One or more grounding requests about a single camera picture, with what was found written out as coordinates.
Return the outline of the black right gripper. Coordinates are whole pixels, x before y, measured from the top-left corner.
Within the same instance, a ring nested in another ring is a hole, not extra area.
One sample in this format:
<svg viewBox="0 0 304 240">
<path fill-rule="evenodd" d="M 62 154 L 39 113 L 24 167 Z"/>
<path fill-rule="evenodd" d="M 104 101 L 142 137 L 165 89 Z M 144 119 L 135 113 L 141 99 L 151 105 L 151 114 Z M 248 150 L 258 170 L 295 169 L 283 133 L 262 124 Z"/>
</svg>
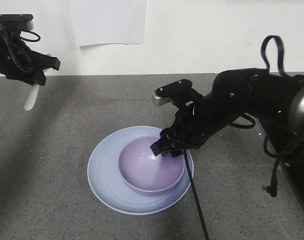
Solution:
<svg viewBox="0 0 304 240">
<path fill-rule="evenodd" d="M 205 96 L 175 114 L 171 128 L 160 132 L 150 148 L 155 156 L 183 156 L 201 147 L 212 135 L 242 115 L 242 109 L 213 96 Z"/>
</svg>

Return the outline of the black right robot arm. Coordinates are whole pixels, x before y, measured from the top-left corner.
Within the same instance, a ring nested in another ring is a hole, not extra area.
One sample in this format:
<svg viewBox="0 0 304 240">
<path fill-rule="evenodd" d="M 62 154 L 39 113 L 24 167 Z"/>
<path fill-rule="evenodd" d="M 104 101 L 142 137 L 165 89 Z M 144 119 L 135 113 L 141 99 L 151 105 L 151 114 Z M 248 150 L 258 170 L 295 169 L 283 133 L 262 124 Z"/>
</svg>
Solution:
<svg viewBox="0 0 304 240">
<path fill-rule="evenodd" d="M 173 125 L 151 145 L 155 155 L 177 157 L 183 149 L 198 149 L 244 114 L 304 135 L 304 75 L 227 70 L 217 75 L 207 95 L 194 90 L 187 79 L 162 86 L 153 95 L 155 105 L 173 103 L 178 108 Z"/>
</svg>

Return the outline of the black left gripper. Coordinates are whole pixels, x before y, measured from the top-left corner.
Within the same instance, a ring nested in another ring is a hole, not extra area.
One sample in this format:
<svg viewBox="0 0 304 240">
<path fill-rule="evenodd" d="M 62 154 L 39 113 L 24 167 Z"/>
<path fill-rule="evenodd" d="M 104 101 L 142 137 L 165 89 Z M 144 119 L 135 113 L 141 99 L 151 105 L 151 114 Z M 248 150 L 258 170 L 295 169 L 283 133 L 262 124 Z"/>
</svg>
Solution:
<svg viewBox="0 0 304 240">
<path fill-rule="evenodd" d="M 0 74 L 7 79 L 17 80 L 29 85 L 44 86 L 46 77 L 36 69 L 59 70 L 61 62 L 57 57 L 32 51 L 21 39 L 22 31 L 11 31 L 0 23 Z"/>
</svg>

